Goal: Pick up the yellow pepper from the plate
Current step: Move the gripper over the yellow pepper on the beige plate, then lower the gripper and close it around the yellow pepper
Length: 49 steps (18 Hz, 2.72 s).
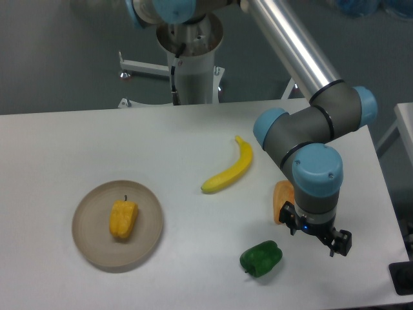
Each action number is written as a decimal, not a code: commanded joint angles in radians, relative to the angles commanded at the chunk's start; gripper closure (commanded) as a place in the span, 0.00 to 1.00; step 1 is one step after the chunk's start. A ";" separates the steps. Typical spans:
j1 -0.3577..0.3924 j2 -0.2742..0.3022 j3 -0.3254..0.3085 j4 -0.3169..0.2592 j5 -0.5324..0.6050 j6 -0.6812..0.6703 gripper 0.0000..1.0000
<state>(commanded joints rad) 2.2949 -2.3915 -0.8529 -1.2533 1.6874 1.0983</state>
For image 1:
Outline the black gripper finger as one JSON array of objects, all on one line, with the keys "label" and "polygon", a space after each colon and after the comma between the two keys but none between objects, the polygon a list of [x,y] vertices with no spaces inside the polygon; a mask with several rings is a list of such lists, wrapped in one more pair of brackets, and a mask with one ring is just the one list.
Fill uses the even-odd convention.
[{"label": "black gripper finger", "polygon": [[290,229],[290,234],[295,235],[297,231],[296,210],[292,203],[286,201],[279,212],[279,221]]},{"label": "black gripper finger", "polygon": [[352,233],[346,230],[334,230],[332,232],[332,242],[328,246],[330,249],[330,257],[335,254],[347,256],[352,247]]}]

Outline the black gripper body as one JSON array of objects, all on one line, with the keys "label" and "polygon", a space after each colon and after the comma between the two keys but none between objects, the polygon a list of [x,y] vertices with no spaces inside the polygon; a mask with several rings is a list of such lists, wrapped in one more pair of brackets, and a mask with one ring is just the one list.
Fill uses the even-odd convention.
[{"label": "black gripper body", "polygon": [[314,214],[304,211],[296,205],[293,207],[291,219],[291,235],[295,235],[296,231],[302,231],[319,238],[321,241],[329,240],[332,239],[333,235],[336,208],[324,214]]}]

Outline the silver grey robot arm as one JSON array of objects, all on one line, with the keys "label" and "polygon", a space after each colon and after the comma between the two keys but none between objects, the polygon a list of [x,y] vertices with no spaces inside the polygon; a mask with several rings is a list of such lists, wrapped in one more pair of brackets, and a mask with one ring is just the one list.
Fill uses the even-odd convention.
[{"label": "silver grey robot arm", "polygon": [[[223,27],[214,11],[228,1],[127,1],[139,28],[156,26],[168,57],[174,105],[217,100],[214,52]],[[374,95],[347,85],[336,73],[286,1],[239,1],[256,21],[278,58],[298,84],[309,107],[294,114],[272,108],[260,115],[253,133],[261,148],[292,183],[295,200],[285,202],[279,220],[291,232],[317,237],[332,254],[347,255],[352,235],[334,227],[343,181],[343,162],[330,141],[372,123]]]}]

